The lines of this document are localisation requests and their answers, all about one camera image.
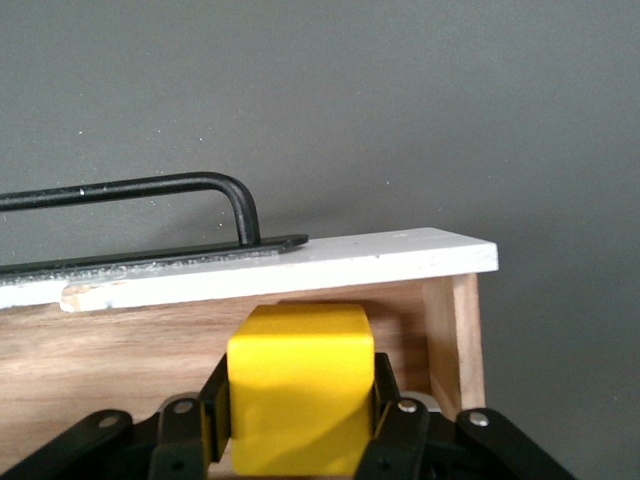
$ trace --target gray background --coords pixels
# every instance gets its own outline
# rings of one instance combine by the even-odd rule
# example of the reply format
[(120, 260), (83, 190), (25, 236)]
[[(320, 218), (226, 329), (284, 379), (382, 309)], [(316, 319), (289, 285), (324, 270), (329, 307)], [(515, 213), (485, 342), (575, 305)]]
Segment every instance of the gray background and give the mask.
[[(637, 478), (639, 24), (613, 0), (6, 0), (0, 192), (214, 170), (268, 235), (493, 240), (489, 404), (579, 477)], [(210, 194), (12, 213), (0, 264), (229, 220)]]

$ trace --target yellow foam cube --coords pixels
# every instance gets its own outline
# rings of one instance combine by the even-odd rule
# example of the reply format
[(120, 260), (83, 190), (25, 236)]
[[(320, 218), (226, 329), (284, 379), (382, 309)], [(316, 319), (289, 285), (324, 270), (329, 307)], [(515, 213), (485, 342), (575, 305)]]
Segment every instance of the yellow foam cube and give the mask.
[(227, 360), (237, 474), (354, 474), (373, 423), (374, 342), (362, 307), (258, 307)]

